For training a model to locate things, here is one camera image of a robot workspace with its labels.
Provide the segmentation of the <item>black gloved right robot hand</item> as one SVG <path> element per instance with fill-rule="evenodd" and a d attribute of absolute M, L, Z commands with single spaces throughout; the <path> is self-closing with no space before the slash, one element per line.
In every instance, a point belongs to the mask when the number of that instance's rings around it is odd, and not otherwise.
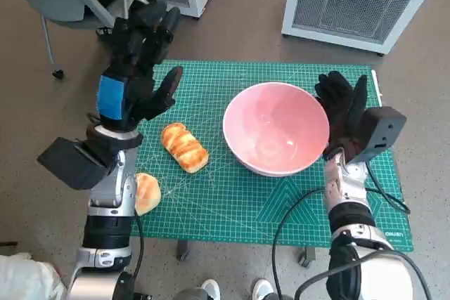
<path fill-rule="evenodd" d="M 367 80 L 366 75 L 361 75 L 352 86 L 338 71 L 319 75 L 314 86 L 316 99 L 325 110 L 330 127 L 328 145 L 323 151 L 325 160 L 340 152 L 347 161 L 356 156 L 356 130 L 366 110 Z"/>

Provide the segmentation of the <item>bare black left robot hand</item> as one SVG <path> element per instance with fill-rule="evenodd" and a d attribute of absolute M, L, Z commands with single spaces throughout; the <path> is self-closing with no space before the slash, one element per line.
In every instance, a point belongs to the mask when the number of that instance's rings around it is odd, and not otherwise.
<path fill-rule="evenodd" d="M 155 88 L 154 67 L 167 57 L 180 10 L 161 2 L 142 6 L 128 19 L 118 18 L 108 38 L 109 66 L 100 78 L 96 109 L 103 127 L 132 131 L 175 104 L 173 95 L 183 68 L 173 67 Z"/>

